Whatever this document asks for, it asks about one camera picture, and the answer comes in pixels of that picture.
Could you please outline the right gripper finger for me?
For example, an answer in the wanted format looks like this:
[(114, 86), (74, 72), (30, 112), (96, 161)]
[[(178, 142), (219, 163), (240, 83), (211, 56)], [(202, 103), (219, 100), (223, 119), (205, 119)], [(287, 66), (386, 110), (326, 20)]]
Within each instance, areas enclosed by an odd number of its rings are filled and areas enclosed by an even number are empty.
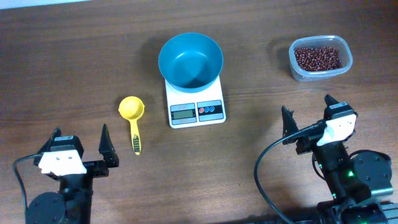
[(332, 108), (336, 108), (339, 105), (339, 101), (337, 101), (336, 99), (334, 99), (331, 95), (327, 94), (324, 97), (325, 103), (327, 105), (327, 107), (332, 107)]
[(293, 118), (293, 110), (287, 109), (285, 106), (281, 107), (281, 113), (282, 113), (282, 120), (283, 120), (283, 138), (285, 138), (284, 141), (282, 141), (283, 145), (287, 144), (292, 144), (297, 141), (297, 137), (290, 137), (287, 139), (287, 136), (293, 135), (299, 131), (297, 127), (297, 123), (295, 122)]

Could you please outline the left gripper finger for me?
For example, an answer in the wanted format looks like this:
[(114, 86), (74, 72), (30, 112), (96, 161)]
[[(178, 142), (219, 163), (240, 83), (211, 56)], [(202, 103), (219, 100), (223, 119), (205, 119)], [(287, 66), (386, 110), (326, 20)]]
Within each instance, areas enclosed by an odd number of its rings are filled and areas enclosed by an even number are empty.
[(50, 136), (49, 140), (39, 149), (38, 154), (43, 154), (45, 152), (50, 151), (50, 147), (52, 146), (55, 138), (60, 137), (62, 134), (62, 131), (60, 128), (55, 128), (54, 132)]
[(114, 168), (119, 166), (119, 157), (112, 144), (109, 129), (106, 124), (103, 125), (101, 131), (101, 138), (99, 142), (99, 153), (103, 156), (108, 168)]

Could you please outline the yellow measuring scoop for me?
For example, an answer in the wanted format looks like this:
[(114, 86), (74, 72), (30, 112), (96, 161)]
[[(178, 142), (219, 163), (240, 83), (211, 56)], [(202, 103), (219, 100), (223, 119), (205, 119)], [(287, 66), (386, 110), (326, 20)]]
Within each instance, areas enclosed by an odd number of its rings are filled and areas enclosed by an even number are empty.
[(132, 149), (136, 155), (140, 155), (142, 152), (137, 121), (143, 116), (144, 108), (142, 100), (136, 96), (125, 97), (118, 108), (120, 115), (130, 123)]

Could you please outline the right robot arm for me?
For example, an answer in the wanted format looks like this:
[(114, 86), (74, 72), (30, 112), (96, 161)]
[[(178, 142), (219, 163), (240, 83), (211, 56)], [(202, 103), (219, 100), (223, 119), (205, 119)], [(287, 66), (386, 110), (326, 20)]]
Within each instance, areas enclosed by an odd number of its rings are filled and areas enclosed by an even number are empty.
[(303, 129), (291, 110), (281, 109), (282, 143), (294, 143), (297, 154), (312, 153), (313, 168), (333, 197), (297, 223), (397, 223), (397, 204), (381, 202), (394, 190), (391, 158), (369, 149), (348, 153), (344, 143), (355, 133), (358, 114), (331, 95), (324, 100), (323, 119)]

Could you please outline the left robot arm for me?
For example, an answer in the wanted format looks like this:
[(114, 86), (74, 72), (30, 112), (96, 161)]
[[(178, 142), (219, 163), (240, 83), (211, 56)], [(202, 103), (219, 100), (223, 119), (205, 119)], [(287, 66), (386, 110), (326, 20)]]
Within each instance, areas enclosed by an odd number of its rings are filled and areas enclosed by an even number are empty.
[(56, 128), (38, 151), (34, 165), (48, 177), (60, 182), (58, 192), (45, 192), (27, 207), (25, 222), (89, 223), (93, 196), (93, 180), (107, 177), (109, 169), (119, 166), (119, 158), (103, 125), (99, 142), (102, 160), (81, 160), (84, 149), (78, 136), (62, 136)]

